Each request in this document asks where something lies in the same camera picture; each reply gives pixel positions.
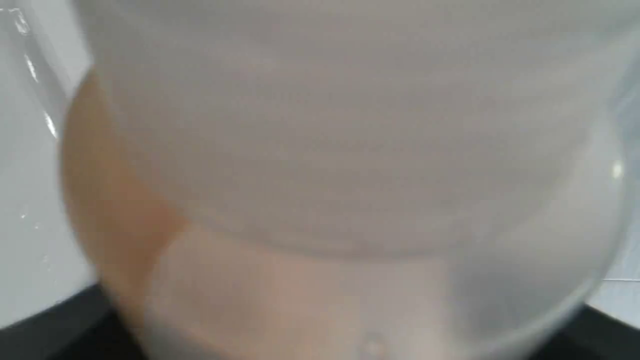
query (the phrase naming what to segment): brown liquid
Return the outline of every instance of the brown liquid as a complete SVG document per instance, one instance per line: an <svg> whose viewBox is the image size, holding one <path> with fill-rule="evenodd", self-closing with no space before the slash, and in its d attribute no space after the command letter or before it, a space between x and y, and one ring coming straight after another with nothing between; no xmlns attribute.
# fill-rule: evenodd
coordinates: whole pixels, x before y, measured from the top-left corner
<svg viewBox="0 0 640 360"><path fill-rule="evenodd" d="M61 175L77 240L137 332L149 272L186 222L127 163L93 73L68 113Z"/></svg>

